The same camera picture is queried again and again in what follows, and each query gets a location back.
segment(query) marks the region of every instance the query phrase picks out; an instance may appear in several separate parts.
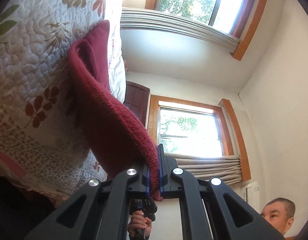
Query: bed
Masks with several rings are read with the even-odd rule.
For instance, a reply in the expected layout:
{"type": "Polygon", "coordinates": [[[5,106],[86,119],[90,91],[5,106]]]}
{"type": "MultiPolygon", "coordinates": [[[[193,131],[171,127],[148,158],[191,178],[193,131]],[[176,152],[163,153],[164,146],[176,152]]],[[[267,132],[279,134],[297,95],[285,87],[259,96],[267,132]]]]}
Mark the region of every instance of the bed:
{"type": "Polygon", "coordinates": [[[9,0],[0,14],[0,175],[67,199],[106,173],[76,122],[66,52],[98,22],[110,22],[109,82],[124,101],[122,0],[9,0]]]}

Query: red cloth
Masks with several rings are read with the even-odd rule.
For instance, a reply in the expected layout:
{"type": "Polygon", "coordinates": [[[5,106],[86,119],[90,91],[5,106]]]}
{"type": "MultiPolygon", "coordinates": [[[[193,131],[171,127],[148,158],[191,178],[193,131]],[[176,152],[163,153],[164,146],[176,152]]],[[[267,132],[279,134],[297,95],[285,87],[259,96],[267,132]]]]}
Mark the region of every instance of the red cloth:
{"type": "Polygon", "coordinates": [[[150,168],[151,195],[159,196],[157,147],[144,126],[109,92],[107,42],[103,21],[68,51],[80,122],[100,165],[110,177],[143,157],[150,168]]]}

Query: window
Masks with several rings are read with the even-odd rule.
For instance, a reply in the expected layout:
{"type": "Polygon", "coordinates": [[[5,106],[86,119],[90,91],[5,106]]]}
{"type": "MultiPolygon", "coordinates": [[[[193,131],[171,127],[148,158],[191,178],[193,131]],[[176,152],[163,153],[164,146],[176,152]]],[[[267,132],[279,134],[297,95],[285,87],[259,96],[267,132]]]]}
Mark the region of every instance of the window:
{"type": "Polygon", "coordinates": [[[146,9],[183,16],[240,37],[255,0],[146,0],[146,9]]]}
{"type": "Polygon", "coordinates": [[[158,133],[164,152],[199,157],[222,156],[215,114],[161,107],[158,133]]]}
{"type": "Polygon", "coordinates": [[[164,152],[199,157],[233,155],[222,108],[151,95],[148,131],[164,152]]]}

